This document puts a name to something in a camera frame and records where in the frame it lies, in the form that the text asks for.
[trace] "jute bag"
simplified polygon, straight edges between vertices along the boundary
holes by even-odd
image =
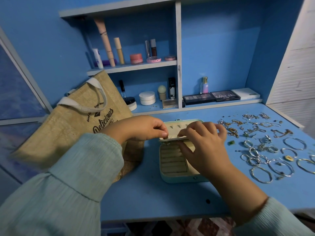
[[[38,130],[12,155],[40,170],[53,166],[84,133],[97,133],[113,122],[132,117],[105,71],[63,97]],[[122,144],[124,167],[115,181],[142,160],[144,142]]]

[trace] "hand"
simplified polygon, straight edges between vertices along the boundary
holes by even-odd
[[[189,124],[178,134],[179,137],[187,136],[194,144],[195,151],[192,152],[183,142],[178,142],[178,144],[192,167],[203,176],[211,178],[223,174],[228,167],[232,166],[224,147],[226,135],[225,127],[220,124],[197,121]]]
[[[162,120],[148,115],[117,121],[103,128],[100,133],[114,138],[120,144],[127,140],[145,141],[168,136],[168,130]]]

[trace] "mint green jewelry box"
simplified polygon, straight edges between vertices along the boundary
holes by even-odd
[[[159,150],[160,157],[160,174],[162,179],[167,183],[184,183],[184,182],[205,182],[207,178],[203,177],[190,163],[184,158],[176,141],[183,141],[192,151],[195,146],[187,137],[178,137],[181,129],[188,124],[200,121],[200,119],[180,120],[165,122],[168,130],[168,138],[160,138],[162,143]]]

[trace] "white bag handle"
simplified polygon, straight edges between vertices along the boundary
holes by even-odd
[[[90,85],[96,87],[100,91],[100,93],[102,94],[103,99],[104,99],[104,103],[103,103],[102,108],[87,108],[87,107],[80,105],[79,103],[77,103],[76,101],[74,101],[73,99],[71,99],[69,97],[63,97],[57,103],[57,105],[66,105],[66,106],[74,107],[75,109],[77,109],[83,113],[96,113],[96,112],[100,112],[100,111],[104,110],[106,108],[106,105],[107,105],[107,98],[106,98],[106,94],[104,92],[103,87],[100,85],[100,82],[96,78],[93,78],[93,77],[90,78],[86,82],[89,83]]]

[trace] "light blue sleeve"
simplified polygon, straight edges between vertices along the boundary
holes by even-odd
[[[100,201],[124,165],[121,146],[84,134],[47,173],[19,187],[0,208],[1,236],[100,235]]]
[[[314,236],[285,206],[269,198],[248,223],[234,229],[236,236]]]

